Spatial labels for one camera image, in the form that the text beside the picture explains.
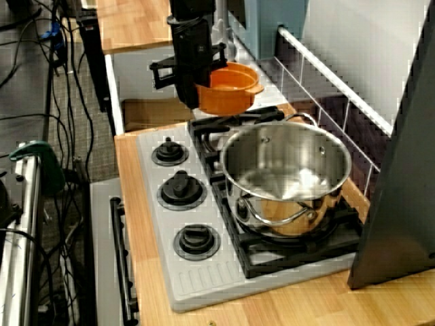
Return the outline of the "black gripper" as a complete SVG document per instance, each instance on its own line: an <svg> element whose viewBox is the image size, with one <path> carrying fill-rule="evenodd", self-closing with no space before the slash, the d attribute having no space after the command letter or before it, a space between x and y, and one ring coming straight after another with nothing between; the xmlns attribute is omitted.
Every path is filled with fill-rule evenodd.
<svg viewBox="0 0 435 326"><path fill-rule="evenodd" d="M161 89L174 84L180 101L189 109L196 109L196 84L209 87L211 72L227 66L226 45L212 44L208 16L187 20L169 16L167 23L171 28L174 56L150 65L154 86Z"/></svg>

